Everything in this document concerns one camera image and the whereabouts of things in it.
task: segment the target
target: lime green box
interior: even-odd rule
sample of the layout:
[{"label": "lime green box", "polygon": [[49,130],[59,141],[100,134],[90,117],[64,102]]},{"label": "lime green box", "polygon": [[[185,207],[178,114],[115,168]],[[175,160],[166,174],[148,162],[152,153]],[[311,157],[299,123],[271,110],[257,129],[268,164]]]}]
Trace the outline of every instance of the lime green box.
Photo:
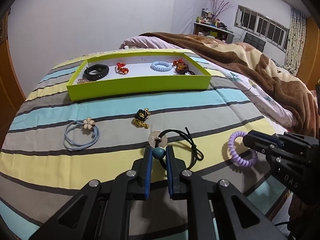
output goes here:
[{"label": "lime green box", "polygon": [[[154,61],[182,59],[196,75],[178,75],[174,68],[169,72],[150,69]],[[126,63],[127,75],[116,72],[116,63]],[[109,66],[109,74],[98,81],[77,84],[86,67],[94,64]],[[121,53],[93,57],[82,62],[67,84],[72,101],[154,91],[206,90],[211,74],[185,53],[124,50]]]}]

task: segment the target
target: black chair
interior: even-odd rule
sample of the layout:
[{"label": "black chair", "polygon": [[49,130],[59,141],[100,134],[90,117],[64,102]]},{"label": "black chair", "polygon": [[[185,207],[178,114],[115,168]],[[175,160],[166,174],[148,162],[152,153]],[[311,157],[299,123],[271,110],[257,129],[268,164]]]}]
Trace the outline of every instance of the black chair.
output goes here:
[{"label": "black chair", "polygon": [[244,42],[252,45],[256,49],[260,50],[261,52],[263,52],[264,45],[266,44],[264,40],[259,39],[257,36],[254,36],[250,33],[245,34]]}]

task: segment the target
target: curtain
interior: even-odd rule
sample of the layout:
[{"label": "curtain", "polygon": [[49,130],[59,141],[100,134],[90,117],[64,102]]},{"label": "curtain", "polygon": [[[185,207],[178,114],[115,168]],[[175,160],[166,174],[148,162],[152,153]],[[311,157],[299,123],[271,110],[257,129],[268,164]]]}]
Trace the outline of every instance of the curtain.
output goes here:
[{"label": "curtain", "polygon": [[306,16],[291,6],[290,29],[285,55],[285,69],[291,75],[296,76],[302,57],[304,42],[306,39]]}]

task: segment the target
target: desk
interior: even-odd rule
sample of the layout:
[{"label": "desk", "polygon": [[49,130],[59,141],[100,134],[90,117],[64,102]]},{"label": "desk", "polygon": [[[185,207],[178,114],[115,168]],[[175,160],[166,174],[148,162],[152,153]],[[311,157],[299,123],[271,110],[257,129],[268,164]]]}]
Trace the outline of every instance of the desk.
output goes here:
[{"label": "desk", "polygon": [[207,24],[202,24],[202,23],[194,23],[194,30],[193,30],[193,34],[198,35],[200,30],[205,30],[203,32],[217,32],[218,34],[221,34],[222,39],[226,41],[226,43],[232,43],[233,41],[233,33],[229,32],[229,31],[225,31],[222,29],[219,29],[217,27],[214,26],[210,26]]}]

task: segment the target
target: light blue hair tie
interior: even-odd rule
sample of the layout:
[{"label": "light blue hair tie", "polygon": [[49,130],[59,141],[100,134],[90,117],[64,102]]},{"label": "light blue hair tie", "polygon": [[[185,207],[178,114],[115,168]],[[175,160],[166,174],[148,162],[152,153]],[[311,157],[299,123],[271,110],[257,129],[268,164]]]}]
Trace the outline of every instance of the light blue hair tie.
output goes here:
[{"label": "light blue hair tie", "polygon": [[[90,142],[84,143],[84,144],[76,143],[75,141],[71,140],[67,136],[67,134],[70,131],[74,130],[75,128],[83,128],[83,129],[92,130],[93,139]],[[94,145],[99,140],[99,137],[100,137],[99,128],[95,125],[95,121],[92,120],[91,117],[88,117],[86,120],[73,121],[67,125],[66,130],[64,132],[63,145],[69,151],[80,151],[80,150],[87,149],[90,146]]]},{"label": "light blue hair tie", "polygon": [[155,71],[166,72],[172,69],[172,64],[165,61],[156,61],[151,64],[151,68]]}]

